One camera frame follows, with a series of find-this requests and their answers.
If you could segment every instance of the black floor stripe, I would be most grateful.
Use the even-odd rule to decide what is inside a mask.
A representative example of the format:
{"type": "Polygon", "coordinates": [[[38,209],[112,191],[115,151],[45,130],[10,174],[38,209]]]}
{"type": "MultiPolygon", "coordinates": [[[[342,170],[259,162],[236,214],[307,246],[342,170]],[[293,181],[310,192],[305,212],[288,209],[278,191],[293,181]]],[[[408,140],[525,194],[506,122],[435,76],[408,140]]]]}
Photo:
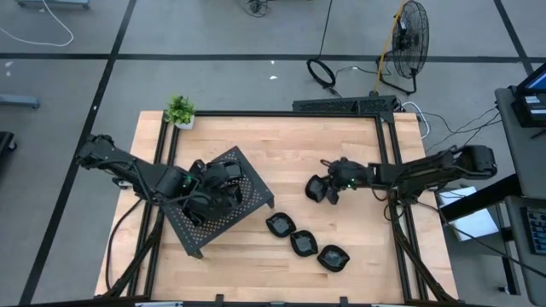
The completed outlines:
{"type": "MultiPolygon", "coordinates": [[[[167,55],[118,54],[125,61],[307,61],[317,55],[167,55]]],[[[322,55],[324,61],[375,61],[379,55],[322,55]]],[[[107,54],[0,53],[10,60],[108,60],[107,54]]],[[[429,55],[431,63],[544,63],[546,57],[429,55]]]]}
{"type": "MultiPolygon", "coordinates": [[[[161,55],[119,54],[126,61],[307,61],[317,55],[161,55]]],[[[321,55],[323,61],[375,61],[379,55],[321,55]]],[[[438,56],[426,59],[432,63],[521,63],[517,56],[438,56]]]]}
{"type": "MultiPolygon", "coordinates": [[[[118,35],[116,36],[112,51],[110,52],[110,56],[108,57],[106,67],[104,68],[104,73],[102,74],[101,81],[99,82],[98,89],[96,90],[95,97],[93,98],[93,103],[87,114],[87,119],[85,120],[84,128],[82,129],[82,133],[79,137],[76,150],[78,150],[78,148],[80,148],[85,143],[85,139],[91,133],[91,129],[95,122],[96,114],[99,110],[102,98],[104,97],[104,92],[107,88],[108,81],[112,74],[113,64],[116,61],[119,49],[121,48],[121,43],[123,42],[123,38],[125,36],[125,33],[127,32],[127,26],[129,25],[129,21],[131,20],[131,16],[135,8],[136,2],[137,0],[130,0],[129,4],[127,5],[125,15],[123,17],[123,20],[121,21],[121,25],[118,30],[118,35]]],[[[67,176],[65,177],[65,181],[62,184],[59,198],[55,203],[55,209],[53,210],[53,214],[51,215],[51,219],[49,220],[48,228],[45,230],[42,244],[38,249],[38,254],[34,259],[31,273],[26,280],[25,288],[23,290],[23,293],[21,294],[19,304],[30,304],[32,302],[32,297],[36,292],[40,276],[42,274],[42,271],[44,270],[44,265],[49,255],[49,250],[53,245],[55,234],[57,232],[57,229],[59,228],[59,223],[61,222],[62,213],[64,212],[65,206],[67,205],[70,190],[72,189],[74,179],[76,178],[76,174],[78,173],[78,165],[76,165],[75,163],[75,154],[76,152],[74,152],[73,160],[68,168],[67,176]]]]}
{"type": "Polygon", "coordinates": [[[518,38],[518,34],[515,32],[514,26],[512,25],[512,21],[510,21],[510,18],[508,17],[508,13],[506,12],[504,5],[502,4],[502,1],[501,0],[493,0],[493,1],[495,2],[495,6],[497,7],[498,13],[501,15],[502,23],[506,27],[506,31],[508,31],[508,35],[510,36],[512,43],[514,44],[515,50],[518,53],[519,58],[521,58],[523,67],[525,68],[527,74],[531,74],[533,71],[531,62],[527,58],[526,51],[523,49],[523,45],[521,44],[520,38],[518,38]]]}
{"type": "Polygon", "coordinates": [[[9,60],[108,60],[110,54],[0,53],[9,60]]]}

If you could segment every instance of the wood grain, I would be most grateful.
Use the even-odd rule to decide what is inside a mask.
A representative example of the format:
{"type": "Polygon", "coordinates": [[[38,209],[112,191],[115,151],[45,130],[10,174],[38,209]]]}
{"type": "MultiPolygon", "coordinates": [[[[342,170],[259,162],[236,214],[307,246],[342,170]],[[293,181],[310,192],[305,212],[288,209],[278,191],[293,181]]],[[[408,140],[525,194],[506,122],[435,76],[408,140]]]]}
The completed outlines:
{"type": "MultiPolygon", "coordinates": [[[[161,112],[157,111],[141,113],[132,154],[153,160],[160,117],[161,112]]],[[[422,158],[424,151],[415,115],[396,114],[396,127],[403,160],[422,158]]],[[[317,204],[303,193],[310,176],[326,173],[319,159],[346,156],[363,165],[380,162],[374,120],[198,118],[192,131],[181,131],[175,164],[189,168],[195,159],[208,161],[235,145],[272,190],[275,209],[262,206],[202,248],[205,258],[201,260],[187,256],[171,225],[166,223],[154,299],[210,301],[223,293],[227,301],[335,303],[340,296],[347,296],[355,303],[403,302],[392,230],[383,217],[385,203],[376,200],[369,189],[343,192],[337,206],[327,201],[317,204]],[[315,257],[298,257],[289,239],[271,235],[264,220],[279,211],[286,212],[298,229],[310,230],[319,248],[335,244],[345,249],[351,255],[346,269],[330,273],[315,257]]],[[[387,144],[387,148],[392,160],[392,145],[387,144]]],[[[131,191],[120,192],[113,223],[135,200],[131,191]]],[[[435,205],[431,194],[424,194],[421,201],[435,205]]],[[[445,290],[456,297],[438,215],[421,206],[415,206],[413,212],[423,262],[445,290]]],[[[142,208],[129,216],[116,234],[113,278],[123,273],[134,255],[141,218],[142,208]]],[[[147,268],[145,263],[141,270],[147,268]]],[[[105,291],[103,274],[104,265],[96,293],[105,291]]],[[[141,277],[140,293],[143,283],[141,277]]]]}

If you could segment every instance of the potted plant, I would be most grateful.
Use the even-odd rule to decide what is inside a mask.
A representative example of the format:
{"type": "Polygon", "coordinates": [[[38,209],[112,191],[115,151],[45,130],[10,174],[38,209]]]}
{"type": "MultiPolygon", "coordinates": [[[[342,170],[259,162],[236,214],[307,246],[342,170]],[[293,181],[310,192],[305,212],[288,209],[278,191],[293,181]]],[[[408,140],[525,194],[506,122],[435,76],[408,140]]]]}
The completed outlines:
{"type": "Polygon", "coordinates": [[[194,128],[195,107],[188,97],[173,96],[166,111],[168,123],[173,123],[178,129],[191,130],[194,128]]]}

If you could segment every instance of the small black bowl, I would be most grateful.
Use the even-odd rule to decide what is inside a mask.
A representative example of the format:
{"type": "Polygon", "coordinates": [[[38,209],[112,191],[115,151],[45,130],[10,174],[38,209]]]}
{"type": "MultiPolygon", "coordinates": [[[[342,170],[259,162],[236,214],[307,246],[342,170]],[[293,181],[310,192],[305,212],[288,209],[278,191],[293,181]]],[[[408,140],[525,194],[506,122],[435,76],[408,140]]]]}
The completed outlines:
{"type": "Polygon", "coordinates": [[[296,224],[286,213],[275,213],[265,223],[270,232],[279,238],[286,238],[296,231],[296,224]]]}
{"type": "Polygon", "coordinates": [[[341,272],[351,260],[344,250],[333,245],[325,246],[317,259],[324,268],[334,273],[341,272]]]}
{"type": "Polygon", "coordinates": [[[312,233],[307,230],[300,230],[290,235],[290,243],[298,256],[308,257],[318,253],[317,240],[312,233]]]}

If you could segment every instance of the monitor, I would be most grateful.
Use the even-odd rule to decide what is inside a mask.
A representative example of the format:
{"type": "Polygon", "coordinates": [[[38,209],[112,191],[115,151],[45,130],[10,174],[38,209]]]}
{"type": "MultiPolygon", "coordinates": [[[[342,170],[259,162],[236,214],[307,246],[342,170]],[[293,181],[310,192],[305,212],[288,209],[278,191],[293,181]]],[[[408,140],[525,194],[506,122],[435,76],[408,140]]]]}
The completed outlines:
{"type": "Polygon", "coordinates": [[[546,63],[518,85],[518,92],[523,95],[546,93],[546,63]]]}

